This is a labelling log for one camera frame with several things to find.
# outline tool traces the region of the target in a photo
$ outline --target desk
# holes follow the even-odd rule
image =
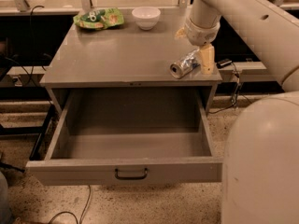
[[[45,160],[27,163],[43,184],[221,181],[206,119],[221,75],[169,71],[194,49],[174,38],[188,12],[163,8],[150,31],[130,9],[117,29],[71,27],[41,80],[60,114]]]

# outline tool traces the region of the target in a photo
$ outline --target concrete floor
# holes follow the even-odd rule
[[[230,97],[215,97],[212,111],[226,107]],[[238,114],[260,96],[239,96],[238,108],[208,116],[217,156],[223,155],[225,140]],[[1,103],[0,123],[5,127],[40,123],[47,103]],[[50,141],[45,137],[41,153]],[[2,162],[24,168],[36,140],[34,135],[0,136]],[[73,212],[78,219],[88,199],[87,186],[45,187],[30,173],[1,170],[9,184],[9,202],[13,214],[23,220],[49,223],[62,211]],[[63,214],[54,223],[75,223]],[[221,223],[221,183],[191,183],[160,186],[92,186],[92,198],[83,223]]]

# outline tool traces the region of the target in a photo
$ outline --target white bowl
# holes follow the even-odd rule
[[[160,19],[161,11],[157,7],[137,7],[132,11],[136,24],[142,30],[150,30]]]

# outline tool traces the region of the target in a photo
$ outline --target open drawer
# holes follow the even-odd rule
[[[72,90],[43,161],[44,185],[221,181],[195,87]]]

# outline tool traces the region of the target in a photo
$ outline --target black handle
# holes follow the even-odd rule
[[[115,178],[122,181],[132,181],[132,180],[143,180],[148,176],[148,169],[144,169],[144,174],[142,176],[119,176],[119,170],[115,169]]]

